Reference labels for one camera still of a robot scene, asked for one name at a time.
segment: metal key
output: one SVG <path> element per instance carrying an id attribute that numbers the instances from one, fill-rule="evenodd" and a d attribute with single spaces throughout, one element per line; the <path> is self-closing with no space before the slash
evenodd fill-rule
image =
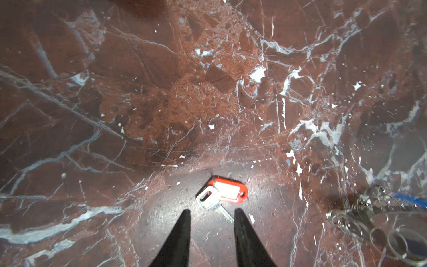
<path id="1" fill-rule="evenodd" d="M 217 211 L 222 214 L 226 221 L 234 223 L 234 218 L 221 205 L 219 199 L 221 194 L 218 189 L 213 186 L 205 188 L 197 197 L 197 204 L 204 210 Z"/>

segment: marble floor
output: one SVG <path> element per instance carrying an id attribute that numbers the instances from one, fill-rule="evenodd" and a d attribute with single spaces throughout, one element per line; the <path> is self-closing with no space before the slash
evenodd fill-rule
<path id="1" fill-rule="evenodd" d="M 144 267 L 183 209 L 236 266 L 213 174 L 277 266 L 404 266 L 333 228 L 375 180 L 427 197 L 427 0 L 0 3 L 0 266 Z"/>

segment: red marble surface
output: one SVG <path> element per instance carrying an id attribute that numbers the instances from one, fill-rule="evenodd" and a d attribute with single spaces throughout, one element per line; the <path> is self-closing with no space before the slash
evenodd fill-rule
<path id="1" fill-rule="evenodd" d="M 185 208 L 190 266 L 236 266 L 233 226 L 195 203 L 212 174 L 248 186 L 224 207 L 278 266 L 403 266 L 325 214 L 375 179 L 427 197 L 427 1 L 16 0 L 0 18 L 0 266 L 148 266 Z"/>

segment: white label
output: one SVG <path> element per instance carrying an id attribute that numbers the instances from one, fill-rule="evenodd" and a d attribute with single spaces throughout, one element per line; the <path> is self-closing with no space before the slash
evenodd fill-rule
<path id="1" fill-rule="evenodd" d="M 215 182 L 215 187 L 218 189 L 222 197 L 236 200 L 240 193 L 240 187 L 229 185 L 221 182 Z"/>

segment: red key tag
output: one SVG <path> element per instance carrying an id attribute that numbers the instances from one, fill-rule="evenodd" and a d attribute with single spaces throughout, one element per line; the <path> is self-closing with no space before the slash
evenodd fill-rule
<path id="1" fill-rule="evenodd" d="M 220 200 L 240 204 L 248 197 L 248 188 L 241 182 L 236 182 L 220 176 L 212 176 L 208 186 L 218 189 Z"/>

